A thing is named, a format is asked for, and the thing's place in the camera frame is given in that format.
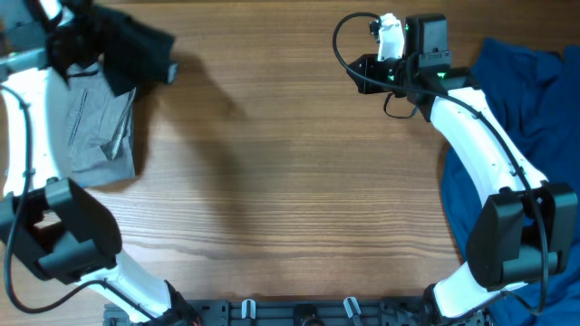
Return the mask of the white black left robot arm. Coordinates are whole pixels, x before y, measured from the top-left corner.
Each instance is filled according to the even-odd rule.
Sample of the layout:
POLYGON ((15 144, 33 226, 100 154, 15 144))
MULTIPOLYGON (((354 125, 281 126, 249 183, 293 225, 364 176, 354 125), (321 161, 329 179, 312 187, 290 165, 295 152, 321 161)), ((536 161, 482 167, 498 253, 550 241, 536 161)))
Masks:
POLYGON ((132 102, 141 85, 175 80, 173 44, 171 34, 91 1, 1 4, 10 300, 18 260, 42 281, 98 292, 132 322, 179 319, 178 292, 123 250, 116 219, 88 192, 133 175, 132 102))

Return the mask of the black shorts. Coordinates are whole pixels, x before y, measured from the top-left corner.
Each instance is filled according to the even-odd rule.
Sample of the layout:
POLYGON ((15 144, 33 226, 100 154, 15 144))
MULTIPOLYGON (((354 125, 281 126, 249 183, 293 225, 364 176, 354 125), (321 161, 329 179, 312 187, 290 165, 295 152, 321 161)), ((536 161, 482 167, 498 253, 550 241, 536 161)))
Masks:
POLYGON ((179 64, 171 58, 175 37, 130 15, 92 1, 63 1, 72 18, 90 17, 102 24, 102 53, 97 62, 114 95, 142 84, 172 84, 179 64))

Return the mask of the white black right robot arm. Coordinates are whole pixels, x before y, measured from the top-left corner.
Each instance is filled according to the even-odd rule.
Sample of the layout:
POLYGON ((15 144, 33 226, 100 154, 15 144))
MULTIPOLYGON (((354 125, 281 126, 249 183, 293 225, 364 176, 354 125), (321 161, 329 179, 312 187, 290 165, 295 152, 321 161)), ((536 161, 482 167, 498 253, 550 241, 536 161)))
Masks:
POLYGON ((547 287, 568 265, 574 190, 550 182, 525 158, 472 71, 452 65, 444 15, 369 14, 369 21, 378 52, 347 64, 347 73, 363 94, 411 103, 453 147, 481 205, 466 262, 425 289, 419 324, 464 322, 531 283, 547 287))

